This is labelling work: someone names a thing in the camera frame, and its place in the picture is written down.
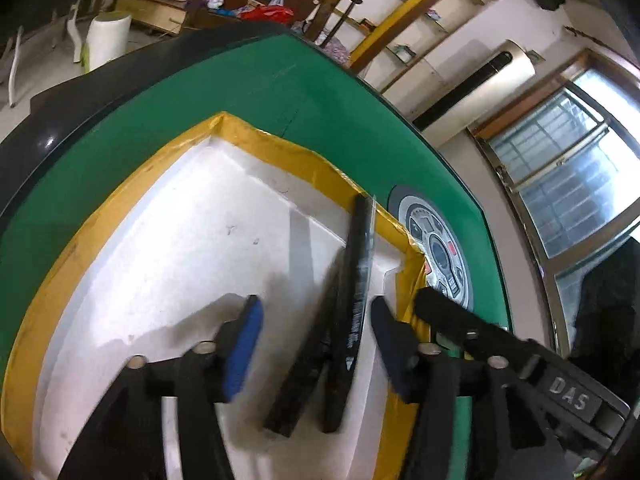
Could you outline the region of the black marker grey cap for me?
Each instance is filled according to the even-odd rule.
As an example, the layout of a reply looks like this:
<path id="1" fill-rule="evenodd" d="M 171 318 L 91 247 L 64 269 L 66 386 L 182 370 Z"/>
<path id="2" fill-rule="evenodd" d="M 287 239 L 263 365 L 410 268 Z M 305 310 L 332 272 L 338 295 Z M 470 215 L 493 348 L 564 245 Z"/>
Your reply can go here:
<path id="1" fill-rule="evenodd" d="M 375 200 L 358 194 L 352 202 L 352 218 L 338 287 L 328 374 L 324 388 L 321 429 L 334 434 L 342 424 L 355 377 L 374 253 Z"/>

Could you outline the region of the black marker dark cap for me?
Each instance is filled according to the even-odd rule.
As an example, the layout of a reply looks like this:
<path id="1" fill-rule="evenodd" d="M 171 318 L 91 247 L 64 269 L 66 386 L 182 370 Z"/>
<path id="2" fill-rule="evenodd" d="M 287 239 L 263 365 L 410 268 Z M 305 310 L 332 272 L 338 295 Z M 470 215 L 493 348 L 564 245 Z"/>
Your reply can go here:
<path id="1" fill-rule="evenodd" d="M 338 326 L 344 318 L 347 263 L 348 249 L 344 247 L 330 267 L 316 315 L 262 423 L 265 430 L 277 436 L 292 436 L 324 369 L 329 366 L 338 341 Z"/>

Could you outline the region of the round grey table centre console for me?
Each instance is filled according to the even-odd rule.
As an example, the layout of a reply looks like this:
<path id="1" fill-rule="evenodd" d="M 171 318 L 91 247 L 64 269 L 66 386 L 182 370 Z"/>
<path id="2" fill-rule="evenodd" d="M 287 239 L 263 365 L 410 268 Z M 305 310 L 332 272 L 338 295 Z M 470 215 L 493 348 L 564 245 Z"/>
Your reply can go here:
<path id="1" fill-rule="evenodd" d="M 472 311 L 468 265 L 454 231 L 435 204 L 410 186 L 398 184 L 390 191 L 387 210 L 424 253 L 427 285 Z"/>

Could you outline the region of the window with metal grille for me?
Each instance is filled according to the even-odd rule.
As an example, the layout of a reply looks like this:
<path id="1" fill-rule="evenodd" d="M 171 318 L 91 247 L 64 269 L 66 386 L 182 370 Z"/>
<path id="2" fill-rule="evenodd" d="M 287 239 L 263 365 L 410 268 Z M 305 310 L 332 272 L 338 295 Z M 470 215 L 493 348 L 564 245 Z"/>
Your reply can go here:
<path id="1" fill-rule="evenodd" d="M 582 50 L 472 135 L 520 222 L 566 356 L 582 277 L 639 227 L 638 68 Z"/>

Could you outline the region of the white tray with gold rim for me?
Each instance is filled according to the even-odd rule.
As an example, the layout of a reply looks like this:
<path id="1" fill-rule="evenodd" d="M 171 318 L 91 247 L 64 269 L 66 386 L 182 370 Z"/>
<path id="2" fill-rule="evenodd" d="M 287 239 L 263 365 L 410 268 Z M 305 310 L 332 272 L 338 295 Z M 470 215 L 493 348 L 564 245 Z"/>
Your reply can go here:
<path id="1" fill-rule="evenodd" d="M 61 479 L 117 378 L 204 361 L 250 297 L 248 370 L 218 405 L 239 479 L 371 479 L 393 460 L 387 385 L 362 331 L 340 428 L 316 391 L 291 437 L 262 421 L 344 254 L 358 185 L 319 154 L 220 113 L 138 165 L 46 267 L 11 349 L 1 429 L 27 479 Z"/>

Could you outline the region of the tall white air conditioner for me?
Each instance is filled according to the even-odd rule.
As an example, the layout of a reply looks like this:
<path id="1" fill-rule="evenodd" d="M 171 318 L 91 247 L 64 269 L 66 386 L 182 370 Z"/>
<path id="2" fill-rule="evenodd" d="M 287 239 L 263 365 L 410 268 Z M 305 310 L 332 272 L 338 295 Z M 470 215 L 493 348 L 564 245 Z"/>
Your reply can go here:
<path id="1" fill-rule="evenodd" d="M 535 76 L 526 51 L 506 40 L 490 58 L 417 114 L 412 124 L 439 148 Z"/>

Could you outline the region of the dark wooden chair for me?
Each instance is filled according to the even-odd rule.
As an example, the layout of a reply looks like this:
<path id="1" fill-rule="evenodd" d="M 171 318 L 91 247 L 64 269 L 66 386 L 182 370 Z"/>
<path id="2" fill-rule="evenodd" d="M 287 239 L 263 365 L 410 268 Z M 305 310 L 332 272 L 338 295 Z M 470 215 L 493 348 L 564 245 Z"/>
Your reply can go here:
<path id="1" fill-rule="evenodd" d="M 337 6 L 342 0 L 314 0 L 314 4 L 317 6 L 314 17 L 308 22 L 308 25 L 304 28 L 303 37 L 309 42 L 316 42 L 321 33 L 326 29 L 326 24 L 330 17 L 337 10 Z M 355 9 L 355 6 L 359 6 L 362 0 L 349 0 L 349 5 L 345 11 L 342 11 L 340 18 L 333 25 L 333 27 L 326 33 L 320 47 L 324 48 L 328 45 L 330 40 L 335 36 L 340 27 L 349 18 L 350 12 Z"/>

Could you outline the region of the red plastic bag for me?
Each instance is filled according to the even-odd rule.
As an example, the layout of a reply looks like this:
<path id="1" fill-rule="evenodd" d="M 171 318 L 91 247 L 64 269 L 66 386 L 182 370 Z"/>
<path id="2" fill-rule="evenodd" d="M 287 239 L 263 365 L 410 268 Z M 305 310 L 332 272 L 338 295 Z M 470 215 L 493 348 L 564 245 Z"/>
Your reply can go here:
<path id="1" fill-rule="evenodd" d="M 239 18 L 248 22 L 273 22 L 282 25 L 290 24 L 294 18 L 294 11 L 287 6 L 268 4 L 268 6 L 256 6 L 239 14 Z"/>

